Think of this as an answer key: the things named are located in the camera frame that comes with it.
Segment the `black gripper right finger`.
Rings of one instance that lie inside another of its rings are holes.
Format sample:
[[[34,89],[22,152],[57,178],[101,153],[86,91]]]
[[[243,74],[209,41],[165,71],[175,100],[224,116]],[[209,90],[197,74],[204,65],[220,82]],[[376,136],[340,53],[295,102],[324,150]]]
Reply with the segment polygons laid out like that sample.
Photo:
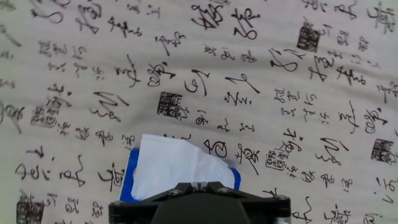
[[[198,192],[213,196],[199,211],[209,223],[291,223],[291,200],[285,195],[259,197],[221,182],[200,182]]]

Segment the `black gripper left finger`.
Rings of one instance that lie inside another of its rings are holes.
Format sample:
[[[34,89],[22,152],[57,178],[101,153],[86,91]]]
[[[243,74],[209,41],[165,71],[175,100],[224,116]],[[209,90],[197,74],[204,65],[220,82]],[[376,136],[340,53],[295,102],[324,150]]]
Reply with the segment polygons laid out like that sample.
[[[199,183],[179,183],[174,188],[151,196],[140,202],[113,201],[108,205],[109,223],[139,223],[140,219],[150,223],[156,210],[163,202],[198,191]]]

